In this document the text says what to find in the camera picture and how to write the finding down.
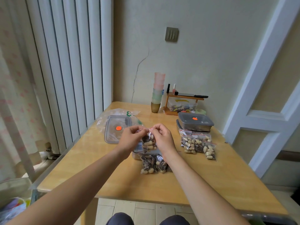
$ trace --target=black knife handle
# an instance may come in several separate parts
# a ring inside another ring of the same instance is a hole
[[[208,95],[194,95],[196,98],[208,98]]]

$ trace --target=person's left hand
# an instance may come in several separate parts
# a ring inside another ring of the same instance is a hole
[[[142,137],[145,136],[148,132],[149,129],[141,125],[134,125],[124,129],[119,144],[116,147],[117,150],[122,152],[122,154],[124,155],[124,159],[126,159],[130,155],[130,153],[137,146],[138,142],[140,142]]]

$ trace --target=dark pants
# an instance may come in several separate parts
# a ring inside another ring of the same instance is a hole
[[[124,212],[114,214],[106,225],[134,225],[132,218]],[[172,215],[162,221],[160,225],[190,225],[181,215]]]

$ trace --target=forearm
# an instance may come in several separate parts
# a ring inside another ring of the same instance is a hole
[[[8,224],[74,224],[123,161],[114,149],[47,193]]]
[[[249,225],[178,153],[169,155],[168,161],[200,224]]]

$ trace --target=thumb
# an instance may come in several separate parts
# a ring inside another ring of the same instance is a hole
[[[157,129],[152,129],[151,132],[155,136],[156,139],[158,139],[161,136],[161,134],[159,133],[159,131]]]
[[[137,138],[141,139],[143,136],[146,136],[146,134],[149,132],[148,129],[142,129],[140,132],[135,133],[134,135],[137,136]]]

